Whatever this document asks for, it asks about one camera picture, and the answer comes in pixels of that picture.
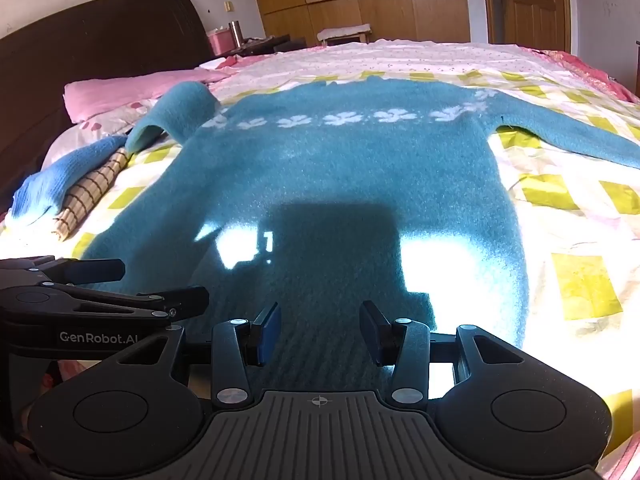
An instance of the white flower pattern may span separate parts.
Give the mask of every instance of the white flower pattern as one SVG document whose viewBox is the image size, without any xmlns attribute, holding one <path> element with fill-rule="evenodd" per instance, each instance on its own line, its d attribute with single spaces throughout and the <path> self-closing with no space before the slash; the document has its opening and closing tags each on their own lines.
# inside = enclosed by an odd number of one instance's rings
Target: white flower pattern
<svg viewBox="0 0 640 480">
<path fill-rule="evenodd" d="M 391 108 L 387 111 L 380 110 L 379 112 L 374 113 L 373 116 L 378 119 L 379 123 L 395 123 L 400 120 L 416 118 L 415 114 L 410 114 L 403 108 Z"/>
<path fill-rule="evenodd" d="M 294 126 L 300 126 L 300 124 L 309 124 L 310 122 L 311 122 L 311 117 L 307 117 L 306 115 L 294 115 L 289 119 L 278 120 L 278 127 L 293 128 Z"/>
<path fill-rule="evenodd" d="M 248 130 L 249 128 L 255 128 L 256 126 L 264 126 L 267 121 L 264 120 L 264 117 L 260 117 L 257 119 L 251 119 L 250 121 L 242 121 L 238 123 L 238 128 L 241 130 Z"/>
<path fill-rule="evenodd" d="M 437 112 L 431 112 L 429 116 L 435 118 L 437 122 L 448 123 L 449 121 L 457 119 L 465 112 L 484 112 L 487 108 L 488 106 L 484 101 L 463 103 L 462 106 L 452 106 Z"/>
<path fill-rule="evenodd" d="M 362 120 L 361 115 L 357 115 L 356 112 L 340 112 L 337 115 L 325 115 L 324 124 L 329 126 L 341 126 L 346 123 L 359 123 Z"/>
<path fill-rule="evenodd" d="M 488 97 L 493 97 L 494 95 L 496 95 L 498 93 L 497 90 L 494 90 L 492 88 L 485 88 L 483 90 L 478 90 L 476 92 L 476 99 L 484 101 L 485 99 L 487 99 Z"/>
<path fill-rule="evenodd" d="M 226 117 L 222 114 L 216 115 L 213 119 L 209 119 L 201 128 L 224 128 L 226 125 Z"/>
</svg>

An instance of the yellow checkered pattern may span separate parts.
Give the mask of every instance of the yellow checkered pattern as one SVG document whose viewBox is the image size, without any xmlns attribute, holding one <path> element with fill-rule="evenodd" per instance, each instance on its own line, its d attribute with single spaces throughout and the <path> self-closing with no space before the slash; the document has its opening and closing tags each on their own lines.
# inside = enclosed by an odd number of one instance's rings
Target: yellow checkered pattern
<svg viewBox="0 0 640 480">
<path fill-rule="evenodd" d="M 271 93 L 313 81 L 370 76 L 493 88 L 640 143 L 640 106 L 527 73 L 363 72 L 299 78 Z M 586 384 L 608 403 L 609 450 L 640 430 L 640 171 L 563 152 L 526 130 L 490 136 L 500 177 L 520 221 L 531 290 L 524 350 Z M 169 139 L 131 159 L 58 256 L 79 257 L 95 235 L 153 184 L 180 151 Z"/>
</svg>

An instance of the pink blanket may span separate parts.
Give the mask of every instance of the pink blanket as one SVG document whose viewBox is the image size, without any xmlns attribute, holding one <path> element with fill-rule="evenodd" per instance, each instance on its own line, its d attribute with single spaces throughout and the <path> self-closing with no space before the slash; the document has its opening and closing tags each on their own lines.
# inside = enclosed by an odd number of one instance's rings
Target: pink blanket
<svg viewBox="0 0 640 480">
<path fill-rule="evenodd" d="M 574 73 L 580 79 L 591 85 L 597 90 L 621 101 L 627 101 L 629 103 L 640 104 L 640 99 L 636 97 L 633 92 L 630 92 L 627 88 L 622 86 L 617 81 L 613 81 L 609 78 L 606 72 L 598 70 L 593 66 L 587 65 L 579 57 L 572 56 L 567 52 L 561 50 L 533 50 L 526 47 L 521 47 L 523 50 L 530 52 L 536 56 L 545 59 L 546 61 L 553 61 L 560 65 L 562 68 Z"/>
<path fill-rule="evenodd" d="M 640 433 L 604 457 L 597 471 L 604 480 L 640 479 Z"/>
<path fill-rule="evenodd" d="M 74 123 L 81 123 L 94 115 L 134 101 L 158 98 L 182 81 L 213 83 L 229 75 L 219 70 L 195 68 L 138 77 L 76 81 L 65 86 L 65 107 L 69 118 Z"/>
</svg>

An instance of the silver screw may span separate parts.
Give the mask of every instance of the silver screw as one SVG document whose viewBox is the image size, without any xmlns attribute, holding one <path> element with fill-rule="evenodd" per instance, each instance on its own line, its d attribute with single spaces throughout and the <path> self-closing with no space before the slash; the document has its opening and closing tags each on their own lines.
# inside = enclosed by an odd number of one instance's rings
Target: silver screw
<svg viewBox="0 0 640 480">
<path fill-rule="evenodd" d="M 413 388 L 399 388 L 391 394 L 391 397 L 401 404 L 415 404 L 422 400 L 422 393 Z"/>
<path fill-rule="evenodd" d="M 225 388 L 220 390 L 216 397 L 225 404 L 238 404 L 238 402 L 247 400 L 249 394 L 241 388 Z"/>
</svg>

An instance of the pink box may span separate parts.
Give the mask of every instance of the pink box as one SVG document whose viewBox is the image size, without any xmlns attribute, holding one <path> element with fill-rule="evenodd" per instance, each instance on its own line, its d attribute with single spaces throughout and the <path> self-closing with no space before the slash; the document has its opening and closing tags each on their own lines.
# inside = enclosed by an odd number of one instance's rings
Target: pink box
<svg viewBox="0 0 640 480">
<path fill-rule="evenodd" d="M 210 32 L 207 34 L 207 37 L 209 38 L 209 43 L 211 44 L 213 53 L 216 56 L 229 52 L 236 47 L 234 37 L 228 28 L 224 28 L 216 32 Z"/>
</svg>

